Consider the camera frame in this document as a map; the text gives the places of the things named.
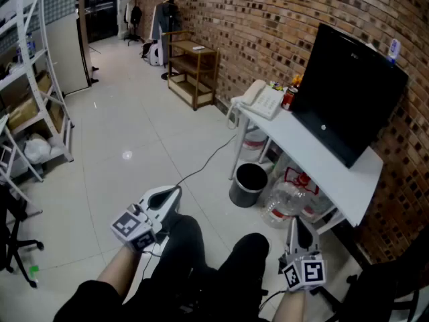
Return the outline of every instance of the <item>metal shelving unit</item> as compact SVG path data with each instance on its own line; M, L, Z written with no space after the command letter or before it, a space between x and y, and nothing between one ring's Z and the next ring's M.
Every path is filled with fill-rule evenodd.
M26 34L27 29L30 23L30 19L32 18L34 11L36 10L36 6L38 6L38 14L39 14L39 22L40 22L40 33L42 37L43 49L37 51L33 58L29 57L28 49L27 49L27 40ZM67 106L64 102L64 98L62 96L62 91L58 84L54 67L52 65L52 61L49 54L49 46L48 39L46 36L46 26L45 26L45 15L44 15L44 0L34 0L30 11L28 14L24 14L24 5L23 0L17 0L16 4L16 13L17 15L8 21L4 26L0 28L0 35L7 31L9 28L12 28L16 25L18 32L18 44L21 48L21 56L23 59L23 64L14 69L14 71L6 76L3 80L0 80L0 91L4 89L7 85L11 84L14 80L19 77L26 75L31 92L33 94L34 100L38 106L39 113L21 124L19 127L11 130L12 135L17 135L19 132L23 131L27 127L37 123L40 120L44 120L52 137L48 140L50 144L54 145L52 147L52 152L49 160L54 157L64 155L65 158L71 162L73 161L73 156L70 152L70 134L73 128L73 122L70 118L70 114L67 110ZM38 84L33 71L33 64L36 63L42 56L46 58L46 69L50 74L50 78L52 80L52 86L49 88L47 93L40 92L38 89ZM64 112L62 129L58 132L52 123L52 119L46 109L46 104L48 100L51 100L52 103L59 104Z

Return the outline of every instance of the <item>plastic bag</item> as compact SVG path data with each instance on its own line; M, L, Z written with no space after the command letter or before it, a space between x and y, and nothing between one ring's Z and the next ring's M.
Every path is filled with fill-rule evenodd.
M37 133L33 133L25 144L24 155L31 164L38 164L49 157L51 145Z

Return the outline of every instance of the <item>landline telephone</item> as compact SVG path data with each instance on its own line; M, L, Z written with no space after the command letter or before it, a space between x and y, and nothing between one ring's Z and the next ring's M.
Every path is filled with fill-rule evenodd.
M238 118L235 118L234 127L229 126L229 116L234 108L240 104L245 109L252 111L268 120L273 119L278 106L283 100L284 92L277 91L268 86L265 81L256 80L241 97L231 99L231 107L227 113L227 126L229 129L235 129L238 124Z

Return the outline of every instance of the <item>black television screen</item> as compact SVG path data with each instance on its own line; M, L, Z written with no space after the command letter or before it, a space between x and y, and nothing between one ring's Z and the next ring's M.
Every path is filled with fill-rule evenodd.
M407 80L364 43L320 24L291 108L350 168L386 124Z

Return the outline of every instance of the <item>black pants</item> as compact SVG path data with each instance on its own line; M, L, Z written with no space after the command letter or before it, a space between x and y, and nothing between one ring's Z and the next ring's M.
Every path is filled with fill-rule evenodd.
M198 301L198 314L204 315L207 321L211 317L257 320L269 252L266 238L258 233L246 235L216 271L206 264L201 229L196 220L181 215L176 219L151 279L141 282L125 306L150 304L155 309L148 310L173 317L179 306Z

